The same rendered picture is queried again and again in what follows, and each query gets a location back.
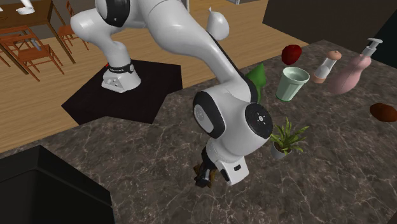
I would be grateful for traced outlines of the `large black box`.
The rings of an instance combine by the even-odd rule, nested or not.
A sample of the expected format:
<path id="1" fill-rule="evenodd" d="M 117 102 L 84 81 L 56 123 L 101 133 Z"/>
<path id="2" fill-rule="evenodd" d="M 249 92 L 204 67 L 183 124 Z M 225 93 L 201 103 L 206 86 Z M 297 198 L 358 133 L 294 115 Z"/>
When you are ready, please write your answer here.
<path id="1" fill-rule="evenodd" d="M 110 192 L 41 145 L 0 159 L 0 224 L 115 224 Z"/>

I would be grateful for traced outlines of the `pale green cup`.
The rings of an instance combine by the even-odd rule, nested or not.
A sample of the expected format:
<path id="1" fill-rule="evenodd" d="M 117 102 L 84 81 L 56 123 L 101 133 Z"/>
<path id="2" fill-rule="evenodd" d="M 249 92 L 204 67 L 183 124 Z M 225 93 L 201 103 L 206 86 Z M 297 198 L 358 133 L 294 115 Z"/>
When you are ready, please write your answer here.
<path id="1" fill-rule="evenodd" d="M 310 75 L 307 71 L 299 67 L 285 67 L 275 96 L 281 101 L 288 102 L 309 79 Z"/>

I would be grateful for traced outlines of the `black robot stand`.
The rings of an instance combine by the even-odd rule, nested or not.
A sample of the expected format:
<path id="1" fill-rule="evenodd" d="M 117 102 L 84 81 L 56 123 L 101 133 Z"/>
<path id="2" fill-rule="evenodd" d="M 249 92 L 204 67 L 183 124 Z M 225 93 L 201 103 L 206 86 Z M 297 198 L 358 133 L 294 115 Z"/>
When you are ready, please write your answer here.
<path id="1" fill-rule="evenodd" d="M 164 99 L 183 88 L 181 66 L 133 60 L 141 84 L 122 94 L 101 87 L 103 67 L 63 103 L 63 109 L 82 125 L 104 116 L 153 123 Z"/>

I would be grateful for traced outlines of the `brown wooden dining table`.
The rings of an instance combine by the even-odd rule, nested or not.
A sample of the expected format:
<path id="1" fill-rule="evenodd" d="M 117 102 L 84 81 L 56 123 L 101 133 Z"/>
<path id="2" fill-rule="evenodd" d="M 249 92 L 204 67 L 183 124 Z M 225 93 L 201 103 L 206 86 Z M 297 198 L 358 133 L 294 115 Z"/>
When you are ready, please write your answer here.
<path id="1" fill-rule="evenodd" d="M 62 40 L 57 34 L 57 31 L 53 28 L 53 26 L 50 23 L 52 17 L 52 11 L 55 10 L 62 24 L 63 25 L 66 24 L 62 19 L 62 17 L 60 16 L 60 13 L 58 12 L 57 8 L 55 7 L 53 0 L 33 1 L 32 5 L 35 9 L 35 12 L 28 15 L 20 15 L 17 12 L 17 9 L 23 6 L 22 3 L 2 5 L 1 8 L 3 9 L 3 11 L 0 12 L 0 17 L 6 17 L 6 18 L 0 20 L 0 29 L 7 29 L 7 28 L 18 27 L 23 25 L 26 25 L 28 27 L 33 27 L 37 25 L 47 25 L 48 28 L 53 33 L 53 35 L 56 37 L 60 46 L 63 48 L 67 56 L 70 58 L 71 62 L 75 64 L 76 62 L 69 53 L 69 50 L 66 48 L 65 44 L 63 44 Z"/>

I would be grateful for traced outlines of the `small potted green plant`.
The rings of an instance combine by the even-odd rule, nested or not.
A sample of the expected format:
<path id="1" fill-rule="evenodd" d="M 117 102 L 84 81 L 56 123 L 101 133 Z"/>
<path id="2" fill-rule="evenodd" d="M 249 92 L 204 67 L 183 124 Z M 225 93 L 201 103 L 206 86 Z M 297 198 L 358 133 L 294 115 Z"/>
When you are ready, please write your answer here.
<path id="1" fill-rule="evenodd" d="M 297 143 L 306 139 L 306 137 L 300 137 L 300 134 L 303 134 L 309 126 L 292 133 L 292 123 L 286 118 L 286 126 L 274 125 L 274 127 L 278 131 L 278 134 L 270 135 L 270 140 L 273 142 L 270 152 L 275 159 L 284 158 L 293 150 L 303 151 Z"/>

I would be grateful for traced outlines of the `pink soap dispenser bottle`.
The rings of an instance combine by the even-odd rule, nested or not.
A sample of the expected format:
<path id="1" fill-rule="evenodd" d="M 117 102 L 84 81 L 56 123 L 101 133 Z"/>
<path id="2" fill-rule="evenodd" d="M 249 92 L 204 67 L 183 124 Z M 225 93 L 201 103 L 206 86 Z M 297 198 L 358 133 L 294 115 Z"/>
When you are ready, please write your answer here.
<path id="1" fill-rule="evenodd" d="M 377 50 L 377 46 L 383 43 L 383 40 L 377 38 L 368 38 L 368 40 L 371 41 L 370 45 L 366 46 L 361 54 L 351 59 L 340 73 L 329 79 L 328 91 L 331 94 L 344 94 L 357 85 L 361 73 L 371 64 L 371 56 Z"/>

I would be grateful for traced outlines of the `brown lumpy object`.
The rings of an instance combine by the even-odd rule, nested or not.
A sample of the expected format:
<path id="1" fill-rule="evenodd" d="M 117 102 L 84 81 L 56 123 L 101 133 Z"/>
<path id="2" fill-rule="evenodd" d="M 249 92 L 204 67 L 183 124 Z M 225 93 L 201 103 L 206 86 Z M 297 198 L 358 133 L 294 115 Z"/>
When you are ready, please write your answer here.
<path id="1" fill-rule="evenodd" d="M 196 186 L 201 188 L 212 187 L 212 182 L 214 181 L 217 171 L 216 169 L 210 169 L 207 165 L 202 163 L 200 165 L 194 166 L 193 170 L 196 173 L 196 177 L 194 178 Z"/>

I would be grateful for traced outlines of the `red apple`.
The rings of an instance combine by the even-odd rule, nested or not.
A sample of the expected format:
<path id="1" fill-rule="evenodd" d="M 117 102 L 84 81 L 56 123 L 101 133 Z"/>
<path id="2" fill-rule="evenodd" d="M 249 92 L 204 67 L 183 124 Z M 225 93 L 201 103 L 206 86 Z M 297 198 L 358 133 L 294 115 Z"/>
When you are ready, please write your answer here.
<path id="1" fill-rule="evenodd" d="M 286 65 L 294 64 L 301 56 L 302 49 L 299 45 L 288 45 L 281 53 L 282 62 Z"/>

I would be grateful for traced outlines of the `white and tan pepper grinder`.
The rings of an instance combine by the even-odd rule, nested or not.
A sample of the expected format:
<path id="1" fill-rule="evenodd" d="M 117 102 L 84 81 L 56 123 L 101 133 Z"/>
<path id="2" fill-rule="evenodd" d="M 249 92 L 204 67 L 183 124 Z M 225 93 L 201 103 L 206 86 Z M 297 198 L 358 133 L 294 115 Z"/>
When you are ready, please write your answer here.
<path id="1" fill-rule="evenodd" d="M 329 51 L 326 54 L 326 58 L 323 61 L 323 63 L 316 69 L 316 71 L 310 76 L 310 80 L 313 81 L 314 83 L 323 83 L 327 76 L 329 75 L 330 71 L 332 70 L 332 67 L 335 65 L 335 63 L 340 60 L 342 57 L 342 54 L 337 51 Z"/>

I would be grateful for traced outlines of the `white teardrop-shaped vase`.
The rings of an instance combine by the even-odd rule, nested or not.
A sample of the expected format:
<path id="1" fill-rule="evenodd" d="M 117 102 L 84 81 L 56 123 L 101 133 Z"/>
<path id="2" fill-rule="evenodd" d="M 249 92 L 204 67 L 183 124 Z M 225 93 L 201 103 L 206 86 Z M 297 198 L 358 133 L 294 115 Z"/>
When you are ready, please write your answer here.
<path id="1" fill-rule="evenodd" d="M 225 16 L 218 12 L 212 11 L 209 7 L 209 16 L 207 20 L 206 31 L 216 40 L 220 41 L 228 37 L 230 27 Z"/>

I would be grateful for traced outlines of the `green cone-shaped object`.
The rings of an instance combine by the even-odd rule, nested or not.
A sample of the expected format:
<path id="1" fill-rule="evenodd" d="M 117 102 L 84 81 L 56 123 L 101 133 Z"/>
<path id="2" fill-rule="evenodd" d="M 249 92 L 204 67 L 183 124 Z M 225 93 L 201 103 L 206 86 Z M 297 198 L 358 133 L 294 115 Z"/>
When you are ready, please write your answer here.
<path id="1" fill-rule="evenodd" d="M 245 77 L 249 80 L 250 87 L 254 87 L 255 92 L 251 94 L 251 101 L 260 103 L 261 88 L 266 85 L 266 76 L 263 64 L 257 65 L 254 69 L 248 72 Z"/>

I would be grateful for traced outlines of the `orange wooden chair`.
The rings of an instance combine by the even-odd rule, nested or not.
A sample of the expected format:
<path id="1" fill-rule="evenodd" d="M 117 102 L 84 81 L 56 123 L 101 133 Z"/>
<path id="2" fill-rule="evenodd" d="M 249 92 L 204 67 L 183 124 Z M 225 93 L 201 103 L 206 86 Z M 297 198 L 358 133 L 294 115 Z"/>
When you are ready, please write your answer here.
<path id="1" fill-rule="evenodd" d="M 67 12 L 68 12 L 70 17 L 75 15 L 75 12 L 74 12 L 69 0 L 67 0 L 67 2 L 66 2 L 66 8 L 67 8 Z M 77 35 L 75 35 L 74 31 L 71 29 L 71 26 L 70 25 L 62 25 L 62 26 L 60 26 L 59 29 L 58 29 L 57 34 L 61 38 L 63 44 L 65 44 L 65 46 L 66 46 L 67 50 L 69 51 L 69 53 L 72 53 L 71 49 L 69 48 L 68 43 L 71 46 L 73 46 L 71 40 L 78 39 L 78 37 L 77 37 Z"/>
<path id="2" fill-rule="evenodd" d="M 34 46 L 26 49 L 17 50 L 15 53 L 10 47 L 15 46 L 16 42 L 30 41 Z M 37 65 L 47 62 L 53 62 L 57 69 L 62 73 L 61 67 L 63 64 L 52 50 L 50 45 L 43 44 L 42 41 L 33 33 L 33 31 L 26 25 L 0 29 L 0 45 L 5 47 L 6 51 L 10 53 L 18 63 L 26 69 L 29 74 L 37 81 L 39 78 L 29 69 L 33 67 L 37 72 L 40 70 Z"/>

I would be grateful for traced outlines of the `brown oval object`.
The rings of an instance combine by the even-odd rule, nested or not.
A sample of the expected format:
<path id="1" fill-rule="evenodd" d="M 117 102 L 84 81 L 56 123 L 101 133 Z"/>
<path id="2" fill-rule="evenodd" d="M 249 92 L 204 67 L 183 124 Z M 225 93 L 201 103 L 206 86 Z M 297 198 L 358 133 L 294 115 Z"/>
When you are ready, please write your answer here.
<path id="1" fill-rule="evenodd" d="M 370 106 L 370 113 L 373 117 L 382 122 L 396 122 L 397 121 L 397 110 L 392 106 L 375 103 Z"/>

